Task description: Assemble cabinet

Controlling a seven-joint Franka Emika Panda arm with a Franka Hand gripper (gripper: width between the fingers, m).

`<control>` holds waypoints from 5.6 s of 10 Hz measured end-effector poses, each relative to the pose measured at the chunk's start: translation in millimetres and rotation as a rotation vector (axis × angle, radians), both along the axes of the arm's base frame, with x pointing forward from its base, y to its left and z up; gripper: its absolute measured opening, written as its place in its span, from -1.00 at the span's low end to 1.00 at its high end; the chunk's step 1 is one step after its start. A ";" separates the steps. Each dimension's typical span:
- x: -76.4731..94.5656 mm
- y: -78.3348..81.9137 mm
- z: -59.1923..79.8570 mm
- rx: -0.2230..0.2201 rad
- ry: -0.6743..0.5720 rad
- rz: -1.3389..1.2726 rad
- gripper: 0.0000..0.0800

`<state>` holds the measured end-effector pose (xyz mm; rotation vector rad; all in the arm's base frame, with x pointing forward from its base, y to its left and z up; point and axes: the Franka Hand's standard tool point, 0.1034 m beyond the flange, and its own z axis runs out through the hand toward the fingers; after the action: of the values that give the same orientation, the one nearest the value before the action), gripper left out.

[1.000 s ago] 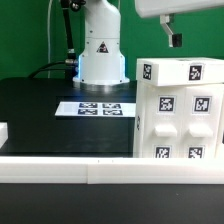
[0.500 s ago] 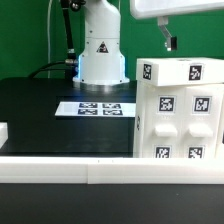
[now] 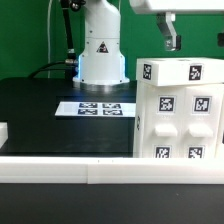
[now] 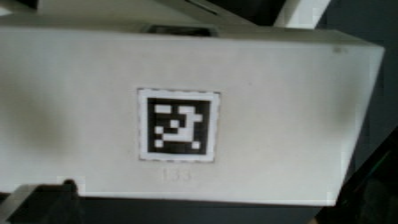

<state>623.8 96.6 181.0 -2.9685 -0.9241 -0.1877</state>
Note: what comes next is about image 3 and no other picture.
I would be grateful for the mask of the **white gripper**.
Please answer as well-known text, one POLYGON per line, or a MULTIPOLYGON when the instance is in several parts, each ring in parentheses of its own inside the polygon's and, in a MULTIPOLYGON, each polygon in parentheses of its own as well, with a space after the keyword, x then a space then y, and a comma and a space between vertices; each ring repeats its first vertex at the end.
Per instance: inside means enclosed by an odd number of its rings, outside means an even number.
MULTIPOLYGON (((129 3, 137 14, 158 13, 156 23, 164 37, 167 51, 181 49, 181 36, 174 27, 176 20, 174 13, 224 12, 224 0, 129 0, 129 3)), ((217 41, 218 46, 224 47, 224 32, 218 33, 217 41)))

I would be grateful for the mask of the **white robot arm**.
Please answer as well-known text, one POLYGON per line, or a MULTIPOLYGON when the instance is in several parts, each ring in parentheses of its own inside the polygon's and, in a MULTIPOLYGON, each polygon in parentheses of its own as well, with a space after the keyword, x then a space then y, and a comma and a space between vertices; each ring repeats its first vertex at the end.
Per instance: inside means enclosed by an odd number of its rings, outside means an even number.
MULTIPOLYGON (((120 52, 119 10, 107 0, 59 0, 66 29, 68 60, 74 63, 72 81, 88 89, 127 85, 125 58, 120 52), (69 12, 85 10, 85 49, 74 50, 69 12)), ((181 49, 181 36, 173 22, 177 13, 224 13, 224 0, 129 0, 137 14, 155 14, 165 49, 181 49)))

